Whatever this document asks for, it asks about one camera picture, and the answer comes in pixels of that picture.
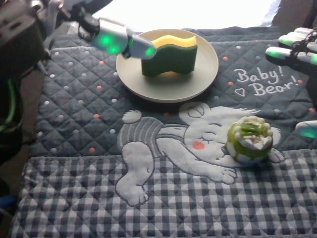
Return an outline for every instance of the orange dot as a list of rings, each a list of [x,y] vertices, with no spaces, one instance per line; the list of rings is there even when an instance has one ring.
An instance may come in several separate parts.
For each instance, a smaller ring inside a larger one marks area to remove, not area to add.
[[[201,141],[195,141],[193,143],[193,147],[196,150],[203,150],[205,148],[205,145]]]

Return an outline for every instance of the white heart decoration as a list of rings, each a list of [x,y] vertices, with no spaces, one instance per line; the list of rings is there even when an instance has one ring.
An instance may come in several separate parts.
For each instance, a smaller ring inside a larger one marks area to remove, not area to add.
[[[246,90],[244,88],[238,88],[234,90],[234,92],[242,97],[246,96]]]

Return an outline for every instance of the yellow sponge layer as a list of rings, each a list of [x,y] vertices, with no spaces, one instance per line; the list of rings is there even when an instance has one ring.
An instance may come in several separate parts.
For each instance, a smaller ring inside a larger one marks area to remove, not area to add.
[[[193,36],[191,38],[182,39],[178,38],[176,36],[162,36],[154,41],[152,43],[156,46],[156,48],[159,48],[161,46],[172,44],[177,45],[181,47],[191,47],[197,45],[196,37]]]

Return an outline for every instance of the white plate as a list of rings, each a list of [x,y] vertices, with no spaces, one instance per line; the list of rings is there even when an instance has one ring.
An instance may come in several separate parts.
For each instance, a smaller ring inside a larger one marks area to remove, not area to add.
[[[140,59],[124,59],[122,55],[118,55],[118,75],[129,90],[149,101],[178,103],[192,99],[203,93],[215,79],[219,67],[217,54],[204,38],[189,31],[160,29],[140,34],[151,41],[165,35],[179,38],[196,36],[198,50],[195,70],[192,73],[181,75],[168,72],[157,77],[145,77]]]

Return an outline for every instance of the green scouring pad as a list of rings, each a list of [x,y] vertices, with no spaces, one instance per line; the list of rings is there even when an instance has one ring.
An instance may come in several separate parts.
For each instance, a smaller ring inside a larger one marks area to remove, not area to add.
[[[163,36],[152,42],[157,53],[152,59],[141,60],[144,76],[154,77],[170,71],[180,74],[194,71],[198,48],[195,36],[188,39]]]

